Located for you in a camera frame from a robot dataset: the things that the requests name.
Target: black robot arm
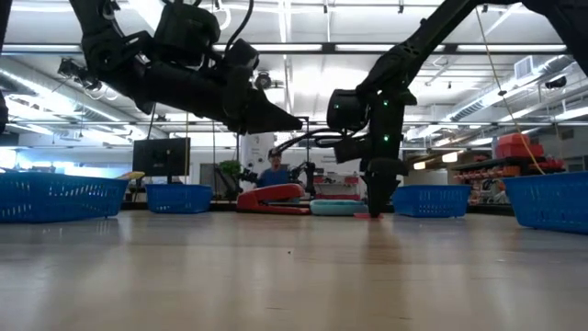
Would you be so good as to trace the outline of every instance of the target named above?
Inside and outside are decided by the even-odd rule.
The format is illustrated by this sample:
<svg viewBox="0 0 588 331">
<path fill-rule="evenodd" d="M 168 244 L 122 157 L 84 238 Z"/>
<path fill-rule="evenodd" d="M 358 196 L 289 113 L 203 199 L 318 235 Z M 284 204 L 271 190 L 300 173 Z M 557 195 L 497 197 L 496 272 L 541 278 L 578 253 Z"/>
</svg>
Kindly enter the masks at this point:
<svg viewBox="0 0 588 331">
<path fill-rule="evenodd" d="M 316 190 L 314 189 L 314 171 L 316 171 L 316 165 L 313 162 L 305 161 L 290 169 L 288 174 L 291 183 L 300 184 L 298 178 L 304 172 L 304 175 L 306 175 L 306 186 L 304 186 L 304 190 L 311 194 L 312 198 L 316 195 Z"/>
<path fill-rule="evenodd" d="M 151 114 L 160 102 L 239 133 L 301 128 L 299 120 L 252 88 L 258 52 L 251 45 L 237 40 L 224 57 L 213 51 L 221 30 L 207 10 L 167 1 L 153 37 L 146 31 L 125 37 L 115 19 L 116 1 L 70 3 L 83 31 L 90 74 L 132 98 L 143 112 Z"/>
<path fill-rule="evenodd" d="M 12 0 L 3 0 L 0 2 L 0 54 L 2 54 L 2 47 L 4 46 L 4 37 L 6 35 L 6 27 L 8 26 L 8 16 L 10 15 L 10 7 Z M 6 124 L 8 123 L 8 108 L 4 101 L 4 96 L 0 90 L 0 134 L 4 132 Z"/>
<path fill-rule="evenodd" d="M 397 187 L 396 176 L 408 174 L 399 160 L 404 109 L 416 105 L 409 85 L 435 48 L 481 4 L 511 5 L 512 0 L 446 0 L 412 36 L 378 58 L 355 90 L 335 90 L 329 101 L 327 123 L 336 130 L 359 131 L 363 139 L 345 137 L 334 147 L 338 163 L 360 158 L 365 171 L 369 210 L 377 215 Z M 545 16 L 588 73 L 588 6 L 586 1 L 523 0 Z"/>
</svg>

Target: cable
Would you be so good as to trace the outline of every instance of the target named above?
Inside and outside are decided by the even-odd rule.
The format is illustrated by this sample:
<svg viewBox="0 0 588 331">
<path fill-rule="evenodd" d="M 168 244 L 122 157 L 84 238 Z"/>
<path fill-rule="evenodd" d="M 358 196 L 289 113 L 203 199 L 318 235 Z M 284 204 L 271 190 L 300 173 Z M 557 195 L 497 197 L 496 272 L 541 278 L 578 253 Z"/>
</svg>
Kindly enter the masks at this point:
<svg viewBox="0 0 588 331">
<path fill-rule="evenodd" d="M 282 143 L 282 144 L 274 147 L 274 150 L 276 152 L 281 153 L 281 152 L 287 150 L 288 148 L 290 148 L 291 146 L 293 146 L 295 143 L 298 143 L 298 142 L 306 139 L 307 137 L 311 137 L 313 134 L 321 133 L 321 132 L 339 133 L 339 131 L 335 131 L 333 129 L 317 129 L 317 130 L 314 130 L 314 131 L 309 131 L 309 132 L 306 132 L 306 133 L 302 134 L 300 137 L 296 137 L 296 138 L 290 139 L 289 141 L 284 142 L 284 143 Z"/>
<path fill-rule="evenodd" d="M 214 197 L 215 201 L 219 202 L 219 196 L 217 195 L 217 173 L 215 171 L 217 167 L 217 131 L 214 121 L 212 122 L 212 185 L 214 186 Z"/>
<path fill-rule="evenodd" d="M 190 156 L 190 144 L 188 143 L 190 141 L 190 139 L 187 136 L 187 132 L 188 132 L 188 120 L 189 120 L 189 112 L 186 112 L 186 155 L 184 157 L 185 159 L 185 164 L 184 164 L 184 184 L 187 185 L 187 172 L 190 169 L 190 164 L 188 163 L 188 159 Z"/>
<path fill-rule="evenodd" d="M 149 130 L 147 131 L 146 140 L 149 140 L 149 138 L 151 137 L 151 128 L 153 127 L 153 119 L 155 118 L 155 107 L 153 107 L 153 112 L 151 113 L 151 122 L 149 123 Z"/>
<path fill-rule="evenodd" d="M 53 88 L 51 92 L 53 93 L 53 92 L 57 91 L 60 87 L 64 86 L 65 83 L 67 83 L 67 81 L 70 79 L 72 79 L 72 77 L 64 79 L 59 85 L 57 85 L 57 87 Z"/>
<path fill-rule="evenodd" d="M 243 31 L 243 29 L 245 29 L 245 26 L 249 22 L 249 18 L 251 18 L 251 14 L 253 14 L 253 12 L 254 12 L 254 0 L 249 0 L 249 7 L 247 8 L 247 14 L 245 14 L 245 18 L 243 19 L 243 22 L 241 22 L 241 25 L 239 26 L 239 28 L 237 28 L 235 30 L 235 32 L 229 38 L 229 41 L 227 41 L 227 46 L 224 48 L 225 54 L 229 51 L 229 49 L 231 48 L 231 45 L 237 39 L 237 37 L 239 36 L 241 31 Z"/>
<path fill-rule="evenodd" d="M 477 7 L 476 7 L 476 17 L 478 18 L 478 24 L 480 25 L 481 36 L 484 41 L 484 46 L 486 48 L 486 54 L 488 55 L 488 60 L 490 61 L 490 66 L 492 67 L 492 74 L 494 75 L 494 80 L 496 80 L 496 85 L 498 86 L 498 89 L 501 91 L 500 95 L 503 98 L 503 102 L 504 102 L 504 105 L 506 106 L 506 110 L 508 110 L 508 113 L 511 115 L 511 118 L 513 119 L 513 123 L 516 127 L 516 130 L 519 132 L 519 134 L 523 135 L 523 131 L 521 130 L 521 127 L 518 125 L 518 122 L 516 121 L 515 115 L 513 115 L 513 111 L 511 110 L 508 102 L 506 102 L 506 97 L 504 97 L 505 93 L 503 92 L 503 88 L 500 84 L 500 79 L 498 78 L 498 74 L 496 72 L 496 67 L 494 66 L 494 61 L 492 60 L 490 48 L 488 47 L 488 41 L 486 40 L 486 35 L 484 34 L 484 26 L 481 24 L 480 12 L 478 11 Z M 529 153 L 529 156 L 531 156 L 531 160 L 533 160 L 533 164 L 535 165 L 535 167 L 537 168 L 539 173 L 541 173 L 541 175 L 545 175 L 545 172 L 539 166 L 537 159 L 535 158 L 535 156 L 531 152 L 531 149 L 529 148 L 525 139 L 523 139 L 523 145 L 526 149 L 526 152 Z"/>
</svg>

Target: person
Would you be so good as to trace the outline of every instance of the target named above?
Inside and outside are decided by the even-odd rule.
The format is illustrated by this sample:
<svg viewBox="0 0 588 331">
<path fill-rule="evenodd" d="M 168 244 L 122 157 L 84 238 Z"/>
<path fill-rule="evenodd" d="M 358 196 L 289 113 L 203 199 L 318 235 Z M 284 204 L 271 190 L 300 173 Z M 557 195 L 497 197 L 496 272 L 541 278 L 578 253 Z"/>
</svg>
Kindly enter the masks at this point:
<svg viewBox="0 0 588 331">
<path fill-rule="evenodd" d="M 272 149 L 267 153 L 267 159 L 271 166 L 259 175 L 255 186 L 265 188 L 273 185 L 288 184 L 288 170 L 282 168 L 282 153 L 276 153 Z"/>
</svg>

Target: red machine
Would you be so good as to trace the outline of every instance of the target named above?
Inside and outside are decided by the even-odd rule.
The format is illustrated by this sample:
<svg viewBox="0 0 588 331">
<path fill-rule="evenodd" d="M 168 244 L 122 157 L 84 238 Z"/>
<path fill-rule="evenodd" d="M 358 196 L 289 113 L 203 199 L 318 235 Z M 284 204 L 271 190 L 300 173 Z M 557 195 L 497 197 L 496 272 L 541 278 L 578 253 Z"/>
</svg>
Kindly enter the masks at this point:
<svg viewBox="0 0 588 331">
<path fill-rule="evenodd" d="M 275 185 L 244 192 L 237 198 L 237 211 L 279 213 L 292 215 L 310 214 L 309 208 L 280 207 L 268 205 L 268 200 L 288 200 L 304 196 L 304 189 L 298 184 Z"/>
</svg>

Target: blue plastic basket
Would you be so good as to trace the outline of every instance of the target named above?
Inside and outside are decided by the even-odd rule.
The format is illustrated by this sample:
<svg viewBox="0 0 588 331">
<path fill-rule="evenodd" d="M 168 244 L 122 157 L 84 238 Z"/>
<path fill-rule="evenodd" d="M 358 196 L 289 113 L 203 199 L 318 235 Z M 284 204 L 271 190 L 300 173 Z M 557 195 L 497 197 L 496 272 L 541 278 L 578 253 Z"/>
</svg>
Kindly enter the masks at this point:
<svg viewBox="0 0 588 331">
<path fill-rule="evenodd" d="M 149 210 L 157 213 L 199 213 L 208 211 L 212 188 L 204 185 L 147 185 Z"/>
<path fill-rule="evenodd" d="M 0 174 L 0 223 L 115 216 L 128 184 L 128 180 L 60 174 Z"/>
<path fill-rule="evenodd" d="M 505 178 L 519 224 L 588 234 L 588 172 Z"/>
<path fill-rule="evenodd" d="M 411 185 L 392 196 L 394 211 L 412 217 L 461 217 L 468 208 L 468 185 Z"/>
</svg>

